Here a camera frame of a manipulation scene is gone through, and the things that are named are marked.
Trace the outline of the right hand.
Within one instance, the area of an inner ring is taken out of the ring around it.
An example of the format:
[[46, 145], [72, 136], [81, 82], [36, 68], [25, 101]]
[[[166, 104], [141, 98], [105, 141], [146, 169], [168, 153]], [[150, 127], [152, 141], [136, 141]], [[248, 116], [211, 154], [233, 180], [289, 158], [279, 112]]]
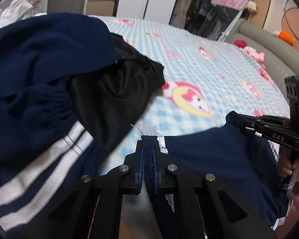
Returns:
[[292, 163], [288, 157], [288, 151], [281, 151], [279, 153], [278, 173], [281, 177], [287, 177], [288, 175], [291, 175], [292, 171], [299, 167], [299, 158]]

